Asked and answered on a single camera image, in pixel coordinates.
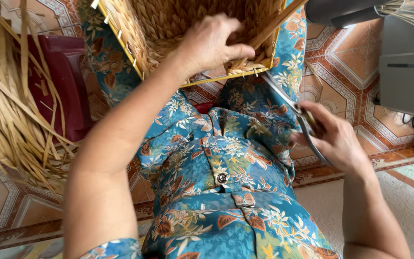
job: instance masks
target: gray appliance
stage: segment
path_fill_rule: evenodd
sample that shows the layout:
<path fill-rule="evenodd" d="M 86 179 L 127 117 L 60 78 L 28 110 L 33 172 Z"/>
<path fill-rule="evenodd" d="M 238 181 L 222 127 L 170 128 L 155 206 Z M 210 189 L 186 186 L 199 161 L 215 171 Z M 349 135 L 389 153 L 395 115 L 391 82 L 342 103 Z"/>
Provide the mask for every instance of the gray appliance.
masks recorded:
<path fill-rule="evenodd" d="M 414 26 L 394 16 L 385 17 L 379 74 L 381 105 L 414 115 Z"/>

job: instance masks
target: woven seagrass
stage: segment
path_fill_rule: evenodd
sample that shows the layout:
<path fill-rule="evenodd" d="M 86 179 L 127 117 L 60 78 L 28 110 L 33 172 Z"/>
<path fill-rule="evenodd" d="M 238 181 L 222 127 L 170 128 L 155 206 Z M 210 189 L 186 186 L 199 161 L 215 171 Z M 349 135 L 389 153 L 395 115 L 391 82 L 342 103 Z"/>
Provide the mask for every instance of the woven seagrass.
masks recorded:
<path fill-rule="evenodd" d="M 220 12 L 244 24 L 231 44 L 246 43 L 256 52 L 255 58 L 225 63 L 227 75 L 268 70 L 279 26 L 306 1 L 295 0 L 285 9 L 285 0 L 95 0 L 92 6 L 98 5 L 144 79 L 195 22 Z"/>

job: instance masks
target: floral blouse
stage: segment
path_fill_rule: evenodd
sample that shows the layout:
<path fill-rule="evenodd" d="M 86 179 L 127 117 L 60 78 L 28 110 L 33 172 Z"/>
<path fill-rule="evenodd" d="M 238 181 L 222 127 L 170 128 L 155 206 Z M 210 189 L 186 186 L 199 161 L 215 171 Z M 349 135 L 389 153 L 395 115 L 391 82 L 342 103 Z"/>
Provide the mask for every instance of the floral blouse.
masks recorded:
<path fill-rule="evenodd" d="M 92 69 L 115 106 L 140 80 L 90 0 L 78 13 Z M 302 8 L 282 25 L 271 69 L 294 100 L 305 34 Z M 136 155 L 155 193 L 143 248 L 118 239 L 82 258 L 340 258 L 296 201 L 289 134 L 299 126 L 284 101 L 248 76 L 229 80 L 214 106 L 199 114 L 176 91 L 148 130 Z"/>

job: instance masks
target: octagonal tile pattern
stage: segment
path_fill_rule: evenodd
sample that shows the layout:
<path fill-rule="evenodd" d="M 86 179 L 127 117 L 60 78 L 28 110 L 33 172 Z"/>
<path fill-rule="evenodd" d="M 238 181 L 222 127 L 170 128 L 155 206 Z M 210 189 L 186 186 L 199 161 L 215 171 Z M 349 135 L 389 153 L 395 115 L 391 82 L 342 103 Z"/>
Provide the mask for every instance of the octagonal tile pattern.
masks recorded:
<path fill-rule="evenodd" d="M 351 25 L 325 50 L 325 58 L 359 89 L 378 75 L 382 28 L 383 19 Z"/>

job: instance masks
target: patterned tile floor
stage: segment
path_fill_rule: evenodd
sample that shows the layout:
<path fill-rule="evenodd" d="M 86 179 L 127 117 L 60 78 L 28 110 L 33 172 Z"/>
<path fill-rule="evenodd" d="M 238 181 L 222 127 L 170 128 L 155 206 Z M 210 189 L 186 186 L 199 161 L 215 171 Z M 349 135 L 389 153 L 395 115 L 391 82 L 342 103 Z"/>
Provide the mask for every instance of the patterned tile floor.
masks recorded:
<path fill-rule="evenodd" d="M 1 3 L 3 15 L 11 19 L 17 31 L 19 1 L 2 0 Z M 81 36 L 74 0 L 28 0 L 28 6 L 30 18 L 37 23 L 40 34 Z M 302 99 L 316 100 L 322 94 L 322 103 L 329 111 L 352 123 L 376 170 L 414 164 L 414 130 L 401 123 L 400 113 L 372 103 L 379 95 L 377 67 L 382 24 L 381 19 L 346 29 L 309 24 L 306 58 L 322 78 L 323 91 L 307 68 L 300 87 Z M 80 64 L 92 118 L 99 120 L 109 108 L 87 59 L 81 58 Z M 216 73 L 209 71 L 201 76 Z M 223 84 L 204 83 L 184 91 L 193 104 L 213 102 Z M 335 168 L 320 166 L 314 154 L 304 147 L 296 146 L 291 157 L 297 169 L 295 188 L 344 176 Z M 18 172 L 8 171 L 12 177 L 22 178 Z M 139 220 L 147 220 L 153 217 L 154 194 L 139 171 L 139 163 L 132 161 L 128 168 L 129 188 Z M 61 217 L 61 206 L 52 193 L 11 181 L 0 171 L 0 249 L 60 237 Z"/>

